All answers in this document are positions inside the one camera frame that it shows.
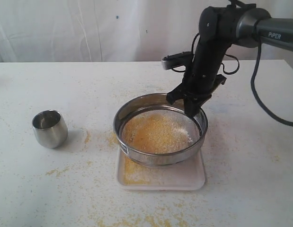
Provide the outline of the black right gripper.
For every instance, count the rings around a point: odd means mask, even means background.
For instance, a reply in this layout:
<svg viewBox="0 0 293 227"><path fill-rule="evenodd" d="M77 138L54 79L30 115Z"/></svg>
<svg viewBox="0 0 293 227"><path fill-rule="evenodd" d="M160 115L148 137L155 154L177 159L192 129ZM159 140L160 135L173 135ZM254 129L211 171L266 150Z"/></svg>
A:
<svg viewBox="0 0 293 227"><path fill-rule="evenodd" d="M213 84L227 50L227 42L220 39L199 39L193 62L189 65L182 83L168 92L166 101L174 104L184 101L184 112L189 118L199 113L201 102L211 96Z"/></svg>

